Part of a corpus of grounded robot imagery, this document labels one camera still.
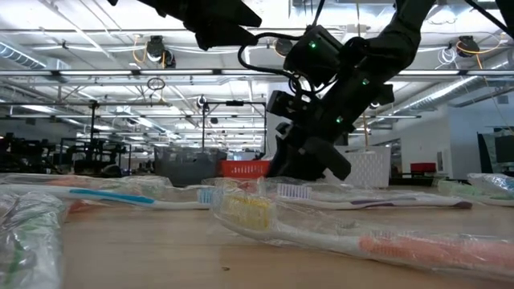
yellow toothbrush bristles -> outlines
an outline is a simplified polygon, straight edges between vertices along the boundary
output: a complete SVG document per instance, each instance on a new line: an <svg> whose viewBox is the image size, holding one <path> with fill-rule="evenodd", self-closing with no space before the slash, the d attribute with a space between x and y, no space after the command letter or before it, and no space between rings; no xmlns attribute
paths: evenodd
<svg viewBox="0 0 514 289"><path fill-rule="evenodd" d="M227 221L249 230L270 230L273 203L261 197L223 196L221 214Z"/></svg>

white basket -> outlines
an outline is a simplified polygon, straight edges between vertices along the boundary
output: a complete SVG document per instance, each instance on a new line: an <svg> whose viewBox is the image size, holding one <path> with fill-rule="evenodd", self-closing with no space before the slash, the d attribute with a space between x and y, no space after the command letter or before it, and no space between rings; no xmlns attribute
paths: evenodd
<svg viewBox="0 0 514 289"><path fill-rule="evenodd" d="M337 146L337 151L343 154L352 164L352 172L344 181L345 184L365 188L386 188L389 186L391 170L391 148L368 147L355 148ZM326 181L340 182L331 173L326 173Z"/></svg>

red container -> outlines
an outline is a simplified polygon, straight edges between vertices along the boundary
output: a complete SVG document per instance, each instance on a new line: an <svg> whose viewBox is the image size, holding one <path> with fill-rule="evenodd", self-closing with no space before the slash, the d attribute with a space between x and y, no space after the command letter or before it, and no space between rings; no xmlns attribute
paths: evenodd
<svg viewBox="0 0 514 289"><path fill-rule="evenodd" d="M412 163L410 164L411 173L435 173L435 163Z"/></svg>
<svg viewBox="0 0 514 289"><path fill-rule="evenodd" d="M257 179L267 173L270 161L222 161L224 177Z"/></svg>

blue toothbrush handle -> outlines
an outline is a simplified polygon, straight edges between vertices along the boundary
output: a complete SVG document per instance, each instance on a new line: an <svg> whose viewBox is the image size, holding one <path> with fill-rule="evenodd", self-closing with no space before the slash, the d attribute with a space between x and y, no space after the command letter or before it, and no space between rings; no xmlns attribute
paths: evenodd
<svg viewBox="0 0 514 289"><path fill-rule="evenodd" d="M142 196L131 196L121 193L109 193L104 191L98 191L94 189L70 189L70 193L86 194L90 196L104 197L108 200L123 201L123 202L137 202L142 204L153 204L155 200L149 197Z"/></svg>

wooden table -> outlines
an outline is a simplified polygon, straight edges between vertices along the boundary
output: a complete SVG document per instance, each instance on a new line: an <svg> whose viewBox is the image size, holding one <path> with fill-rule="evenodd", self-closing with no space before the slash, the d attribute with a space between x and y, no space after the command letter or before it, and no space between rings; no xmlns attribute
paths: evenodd
<svg viewBox="0 0 514 289"><path fill-rule="evenodd" d="M381 224L514 238L514 209L330 212ZM72 214L63 228L66 289L512 288L315 250L269 246L230 232L207 211L112 207Z"/></svg>

